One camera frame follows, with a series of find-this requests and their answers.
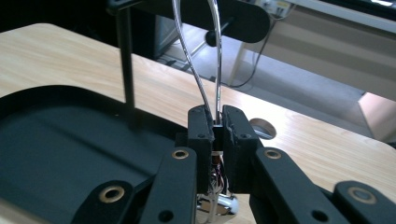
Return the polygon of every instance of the silver wire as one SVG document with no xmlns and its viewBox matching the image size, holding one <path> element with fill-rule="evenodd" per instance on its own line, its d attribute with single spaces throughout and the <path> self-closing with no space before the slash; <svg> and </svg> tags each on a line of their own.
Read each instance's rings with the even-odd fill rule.
<svg viewBox="0 0 396 224">
<path fill-rule="evenodd" d="M 216 118 L 215 124 L 220 125 L 220 103 L 221 103 L 221 24 L 220 24 L 220 14 L 217 0 L 207 0 L 207 3 L 210 6 L 210 11 L 212 13 L 213 24 L 215 26 L 215 34 L 216 34 L 216 47 L 218 51 L 218 75 L 216 78 Z"/>
<path fill-rule="evenodd" d="M 199 91 L 200 91 L 202 98 L 204 100 L 205 108 L 211 115 L 212 113 L 210 112 L 210 106 L 209 106 L 209 102 L 207 101 L 207 98 L 206 98 L 204 85 L 202 84 L 201 78 L 199 77 L 198 73 L 195 70 L 195 67 L 192 64 L 192 59 L 191 59 L 190 53 L 187 49 L 186 40 L 184 38 L 183 31 L 181 30 L 182 23 L 181 23 L 181 16 L 180 16 L 180 0 L 172 0 L 172 8 L 174 11 L 175 24 L 176 24 L 176 29 L 177 29 L 178 36 L 180 39 L 181 47 L 183 48 L 184 54 L 186 55 L 186 58 L 187 58 L 187 62 L 189 63 L 192 74 L 194 75 L 195 81 L 197 82 Z"/>
</svg>

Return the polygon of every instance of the wooden table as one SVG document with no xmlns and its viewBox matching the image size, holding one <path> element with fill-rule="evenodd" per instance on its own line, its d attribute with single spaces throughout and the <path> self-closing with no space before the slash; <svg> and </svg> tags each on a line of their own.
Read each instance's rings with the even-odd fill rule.
<svg viewBox="0 0 396 224">
<path fill-rule="evenodd" d="M 137 55 L 133 62 L 136 107 L 187 126 L 187 111 L 202 104 L 193 76 Z M 55 84 L 123 101 L 119 50 L 50 24 L 0 34 L 0 97 Z M 214 83 L 204 85 L 214 99 Z M 243 109 L 248 119 L 273 124 L 276 137 L 262 143 L 285 150 L 315 184 L 332 191 L 339 181 L 357 180 L 396 202 L 394 148 L 238 91 L 222 88 L 221 94 L 223 104 Z M 242 211 L 230 223 L 254 223 L 248 196 L 239 199 Z"/>
</svg>

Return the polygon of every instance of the floor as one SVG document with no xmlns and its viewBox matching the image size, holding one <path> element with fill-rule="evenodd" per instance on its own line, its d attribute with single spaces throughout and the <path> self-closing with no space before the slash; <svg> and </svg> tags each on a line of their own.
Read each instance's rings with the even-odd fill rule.
<svg viewBox="0 0 396 224">
<path fill-rule="evenodd" d="M 197 72 L 201 77 L 213 80 L 216 75 L 216 49 L 204 42 L 205 31 L 189 25 L 184 25 L 183 29 L 186 39 L 192 40 L 188 48 L 193 51 L 192 60 Z M 241 62 L 235 71 L 235 79 L 230 80 L 241 44 L 226 36 L 222 38 L 222 82 L 237 85 L 251 75 L 258 54 L 245 50 L 239 59 Z M 178 41 L 159 62 L 190 71 Z M 358 104 L 364 91 L 275 59 L 262 55 L 253 79 L 236 90 L 354 133 L 373 137 Z"/>
</svg>

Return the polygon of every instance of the wire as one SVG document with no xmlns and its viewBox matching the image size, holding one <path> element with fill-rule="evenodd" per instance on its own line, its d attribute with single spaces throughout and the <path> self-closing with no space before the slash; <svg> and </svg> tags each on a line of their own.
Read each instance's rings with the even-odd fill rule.
<svg viewBox="0 0 396 224">
<path fill-rule="evenodd" d="M 240 87 L 245 86 L 254 77 L 254 74 L 256 73 L 256 70 L 257 70 L 257 65 L 259 64 L 260 57 L 262 56 L 264 47 L 267 44 L 267 41 L 270 37 L 272 30 L 274 29 L 275 24 L 276 24 L 276 21 L 273 21 L 273 23 L 271 24 L 270 30 L 268 31 L 267 36 L 264 38 L 264 42 L 262 43 L 262 48 L 259 51 L 259 56 L 257 57 L 256 62 L 254 63 L 253 71 L 251 72 L 250 77 L 246 81 L 244 81 L 242 84 L 239 84 L 239 85 L 227 85 L 226 83 L 222 83 L 223 85 L 230 87 L 230 88 L 240 88 Z"/>
<path fill-rule="evenodd" d="M 252 71 L 250 77 L 249 77 L 245 82 L 243 82 L 242 84 L 239 84 L 239 85 L 227 85 L 226 83 L 222 83 L 223 85 L 225 85 L 225 86 L 227 86 L 227 87 L 230 87 L 230 88 L 241 88 L 241 87 L 245 86 L 251 79 L 253 79 L 254 74 L 256 73 L 256 70 L 257 70 L 257 66 L 258 66 L 258 64 L 259 64 L 259 59 L 260 59 L 260 57 L 262 56 L 262 52 L 264 51 L 265 45 L 267 44 L 268 38 L 269 38 L 269 36 L 270 36 L 270 34 L 271 34 L 271 32 L 272 32 L 272 30 L 273 30 L 273 28 L 274 28 L 276 22 L 277 22 L 277 21 L 282 21 L 282 20 L 286 19 L 296 7 L 297 7 L 297 4 L 292 4 L 292 7 L 291 7 L 291 9 L 289 10 L 289 13 L 288 13 L 286 16 L 281 17 L 281 18 L 276 18 L 276 17 L 275 17 L 274 15 L 272 15 L 271 13 L 268 13 L 268 16 L 271 18 L 271 20 L 273 21 L 273 23 L 272 23 L 272 25 L 271 25 L 271 27 L 270 27 L 270 30 L 268 31 L 267 36 L 266 36 L 265 39 L 264 39 L 264 42 L 262 43 L 262 48 L 260 49 L 259 56 L 257 57 L 256 62 L 254 63 L 253 71 Z"/>
<path fill-rule="evenodd" d="M 291 9 L 289 10 L 288 14 L 284 17 L 278 17 L 272 13 L 268 13 L 268 16 L 270 16 L 270 18 L 274 21 L 282 21 L 282 20 L 285 20 L 296 7 L 297 7 L 297 4 L 292 4 Z"/>
</svg>

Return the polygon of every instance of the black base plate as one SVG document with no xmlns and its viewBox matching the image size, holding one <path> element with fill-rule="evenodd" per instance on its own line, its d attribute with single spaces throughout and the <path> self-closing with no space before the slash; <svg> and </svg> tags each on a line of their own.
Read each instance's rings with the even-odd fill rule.
<svg viewBox="0 0 396 224">
<path fill-rule="evenodd" d="M 53 223 L 70 223 L 107 181 L 144 188 L 176 134 L 187 132 L 76 87 L 18 91 L 0 108 L 0 197 Z"/>
</svg>

